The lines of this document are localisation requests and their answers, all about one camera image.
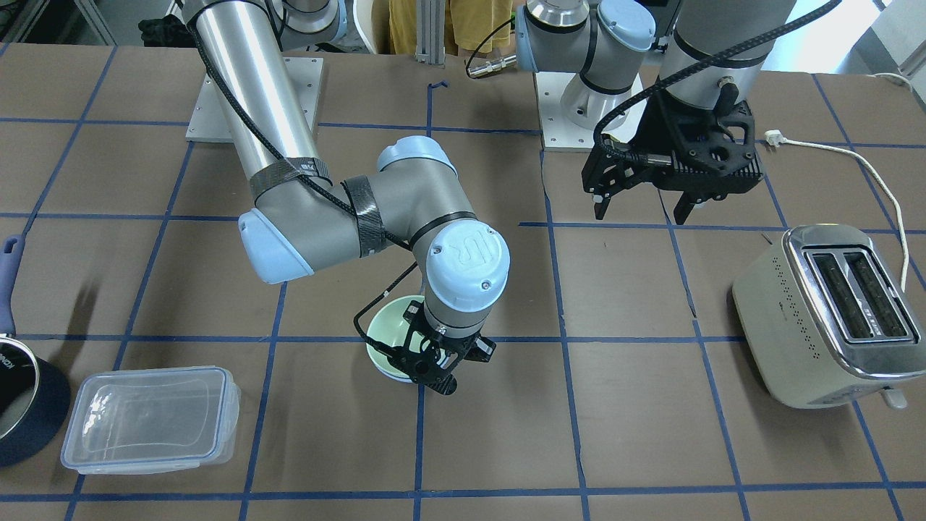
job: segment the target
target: yellow cloth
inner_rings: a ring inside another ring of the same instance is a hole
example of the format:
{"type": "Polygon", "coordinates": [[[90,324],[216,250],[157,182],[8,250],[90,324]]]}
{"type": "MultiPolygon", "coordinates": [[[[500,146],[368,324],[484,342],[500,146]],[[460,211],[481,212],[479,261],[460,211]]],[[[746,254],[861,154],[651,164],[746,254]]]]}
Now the yellow cloth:
{"type": "MultiPolygon", "coordinates": [[[[512,0],[446,0],[444,51],[473,50],[492,30],[511,18],[512,0]]],[[[389,35],[393,53],[414,55],[418,44],[416,0],[389,0],[389,35]]],[[[509,31],[499,31],[479,52],[508,45],[509,31]]]]}

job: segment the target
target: toaster slot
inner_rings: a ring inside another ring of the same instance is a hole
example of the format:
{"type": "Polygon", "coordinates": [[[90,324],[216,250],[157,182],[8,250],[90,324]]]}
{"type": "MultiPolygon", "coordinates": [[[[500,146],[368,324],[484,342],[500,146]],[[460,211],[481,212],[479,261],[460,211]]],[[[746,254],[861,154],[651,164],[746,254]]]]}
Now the toaster slot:
{"type": "Polygon", "coordinates": [[[851,338],[874,337],[869,328],[869,321],[858,306],[858,300],[852,292],[852,287],[845,280],[836,256],[832,253],[813,253],[810,258],[829,294],[831,304],[835,307],[836,318],[844,329],[844,335],[851,338]]]}
{"type": "Polygon", "coordinates": [[[872,314],[885,337],[905,337],[907,329],[894,308],[893,299],[887,295],[881,277],[871,265],[868,256],[860,251],[845,254],[845,260],[852,274],[858,280],[859,288],[868,302],[872,314]]]}

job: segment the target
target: connector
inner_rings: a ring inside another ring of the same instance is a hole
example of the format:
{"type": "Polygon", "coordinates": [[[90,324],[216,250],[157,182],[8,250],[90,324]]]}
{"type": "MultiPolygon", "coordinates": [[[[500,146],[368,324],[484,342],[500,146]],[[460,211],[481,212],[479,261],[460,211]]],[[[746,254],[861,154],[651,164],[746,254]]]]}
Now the connector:
{"type": "Polygon", "coordinates": [[[765,132],[765,141],[769,145],[774,146],[775,148],[778,148],[779,146],[787,143],[788,138],[784,137],[784,134],[782,134],[782,131],[773,130],[773,131],[765,132]]]}

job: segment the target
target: white cord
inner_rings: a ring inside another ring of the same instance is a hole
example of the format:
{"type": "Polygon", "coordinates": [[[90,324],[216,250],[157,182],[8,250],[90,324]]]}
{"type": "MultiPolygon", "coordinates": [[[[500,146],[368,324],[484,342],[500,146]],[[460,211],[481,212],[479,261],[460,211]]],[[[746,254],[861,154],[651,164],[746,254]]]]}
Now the white cord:
{"type": "Polygon", "coordinates": [[[906,85],[910,92],[913,92],[913,83],[910,82],[910,79],[907,76],[902,74],[894,74],[893,72],[877,72],[875,74],[869,74],[872,78],[894,78],[895,80],[900,81],[902,84],[906,85]]]}
{"type": "Polygon", "coordinates": [[[847,156],[852,156],[853,158],[857,159],[862,165],[865,166],[866,170],[871,173],[871,177],[874,177],[874,180],[878,183],[878,186],[881,187],[881,190],[884,191],[884,194],[887,195],[887,198],[890,199],[891,203],[894,205],[894,212],[897,216],[897,231],[900,233],[900,247],[904,252],[904,264],[900,269],[900,289],[906,292],[907,271],[910,267],[910,251],[907,247],[907,232],[904,229],[904,215],[900,211],[900,203],[897,202],[896,197],[894,197],[894,194],[891,193],[891,189],[887,187],[887,184],[884,183],[884,180],[881,178],[880,174],[878,174],[878,171],[874,170],[874,167],[871,166],[871,163],[852,150],[837,148],[835,146],[818,145],[816,143],[808,143],[806,141],[795,141],[784,137],[784,134],[782,134],[782,131],[780,130],[772,130],[766,132],[765,140],[769,143],[769,145],[776,148],[781,145],[795,145],[806,146],[809,148],[819,148],[820,150],[829,150],[831,152],[846,154],[847,156]]]}

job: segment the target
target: black pot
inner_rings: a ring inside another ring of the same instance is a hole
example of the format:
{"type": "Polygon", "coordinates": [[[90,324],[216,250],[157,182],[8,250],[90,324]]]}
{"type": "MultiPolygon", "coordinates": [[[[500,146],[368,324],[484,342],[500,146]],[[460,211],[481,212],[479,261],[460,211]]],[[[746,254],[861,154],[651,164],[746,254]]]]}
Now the black pot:
{"type": "Polygon", "coordinates": [[[13,338],[10,297],[22,258],[21,235],[0,249],[0,466],[21,462],[55,437],[70,404],[68,379],[13,338]]]}

